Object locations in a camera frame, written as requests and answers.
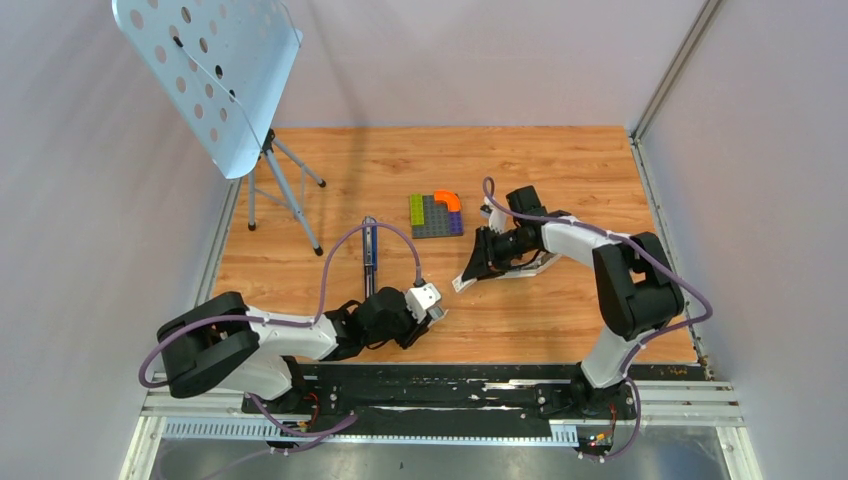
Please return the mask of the white staple box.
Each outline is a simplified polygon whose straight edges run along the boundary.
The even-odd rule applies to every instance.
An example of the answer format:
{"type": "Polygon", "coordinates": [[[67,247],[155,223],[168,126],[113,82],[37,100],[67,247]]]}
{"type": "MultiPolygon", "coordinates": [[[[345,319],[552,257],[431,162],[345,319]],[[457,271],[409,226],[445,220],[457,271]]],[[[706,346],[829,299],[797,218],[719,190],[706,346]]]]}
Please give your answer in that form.
{"type": "Polygon", "coordinates": [[[456,293],[461,293],[470,286],[472,286],[476,280],[474,278],[470,280],[464,280],[461,275],[455,277],[452,280],[452,287],[456,293]]]}

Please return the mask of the blue black stapler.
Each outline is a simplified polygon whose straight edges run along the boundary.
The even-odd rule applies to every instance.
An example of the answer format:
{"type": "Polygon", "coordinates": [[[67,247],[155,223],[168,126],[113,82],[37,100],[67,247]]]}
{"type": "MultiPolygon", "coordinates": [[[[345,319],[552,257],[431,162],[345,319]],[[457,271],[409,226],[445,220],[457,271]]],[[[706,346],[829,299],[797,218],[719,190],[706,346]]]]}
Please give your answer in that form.
{"type": "Polygon", "coordinates": [[[377,291],[378,241],[376,219],[372,216],[366,216],[362,224],[366,225],[366,228],[362,229],[364,296],[370,297],[377,291]]]}

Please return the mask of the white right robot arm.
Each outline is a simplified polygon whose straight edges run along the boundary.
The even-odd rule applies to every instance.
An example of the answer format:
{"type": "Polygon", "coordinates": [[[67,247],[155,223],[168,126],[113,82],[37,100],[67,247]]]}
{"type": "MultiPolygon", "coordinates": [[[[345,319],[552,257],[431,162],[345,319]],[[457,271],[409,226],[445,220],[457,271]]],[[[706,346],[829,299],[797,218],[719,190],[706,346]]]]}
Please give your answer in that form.
{"type": "Polygon", "coordinates": [[[665,328],[684,307],[657,236],[625,235],[580,221],[565,211],[548,211],[532,186],[494,198],[484,180],[482,211],[488,223],[475,231],[467,266],[453,281],[456,292],[486,279],[534,277],[561,258],[592,269],[604,322],[590,354],[571,382],[571,403],[596,417],[611,403],[639,341],[665,328]]]}

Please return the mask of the white stapler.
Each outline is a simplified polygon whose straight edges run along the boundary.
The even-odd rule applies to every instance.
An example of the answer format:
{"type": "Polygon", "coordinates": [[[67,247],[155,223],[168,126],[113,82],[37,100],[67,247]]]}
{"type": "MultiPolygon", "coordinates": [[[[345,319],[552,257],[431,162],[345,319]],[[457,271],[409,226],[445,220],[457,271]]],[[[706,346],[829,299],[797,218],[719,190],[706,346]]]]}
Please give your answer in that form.
{"type": "Polygon", "coordinates": [[[520,268],[510,269],[507,272],[500,273],[499,276],[503,278],[529,278],[540,275],[552,265],[554,265],[559,259],[561,255],[552,254],[552,253],[544,253],[536,260],[530,262],[525,266],[521,266],[520,268]]]}

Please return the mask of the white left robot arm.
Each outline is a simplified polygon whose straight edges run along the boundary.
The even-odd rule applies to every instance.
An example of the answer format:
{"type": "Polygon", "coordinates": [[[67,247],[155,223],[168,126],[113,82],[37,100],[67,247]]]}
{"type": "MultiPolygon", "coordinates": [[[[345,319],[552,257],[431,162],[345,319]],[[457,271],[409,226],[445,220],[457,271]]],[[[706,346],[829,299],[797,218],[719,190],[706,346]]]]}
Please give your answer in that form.
{"type": "Polygon", "coordinates": [[[306,386],[295,363],[341,361],[372,346],[411,347],[446,311],[431,283],[402,292],[383,287],[318,317],[268,312],[226,292],[164,324],[155,351],[172,397],[192,398],[214,388],[253,394],[283,413],[298,411],[306,386]]]}

